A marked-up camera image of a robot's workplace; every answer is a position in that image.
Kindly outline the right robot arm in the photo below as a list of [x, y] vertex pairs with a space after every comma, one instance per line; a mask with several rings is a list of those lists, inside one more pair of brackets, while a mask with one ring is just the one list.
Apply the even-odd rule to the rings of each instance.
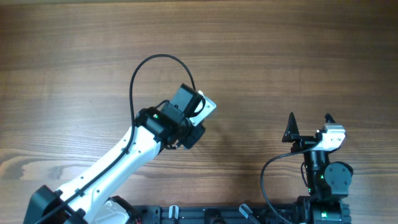
[[325, 115], [325, 124], [313, 136], [299, 133], [293, 113], [289, 114], [282, 142], [291, 142], [291, 152], [303, 154], [303, 175], [308, 196], [299, 196], [292, 215], [294, 223], [351, 223], [349, 205], [342, 202], [349, 194], [353, 168], [345, 162], [330, 162], [329, 155], [340, 149], [346, 131]]

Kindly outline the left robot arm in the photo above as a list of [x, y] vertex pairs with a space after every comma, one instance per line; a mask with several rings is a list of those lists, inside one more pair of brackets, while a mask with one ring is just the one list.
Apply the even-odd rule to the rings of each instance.
[[41, 186], [30, 198], [24, 223], [127, 223], [131, 213], [113, 193], [164, 149], [192, 148], [216, 104], [186, 84], [171, 100], [143, 108], [124, 137], [78, 177], [53, 191]]

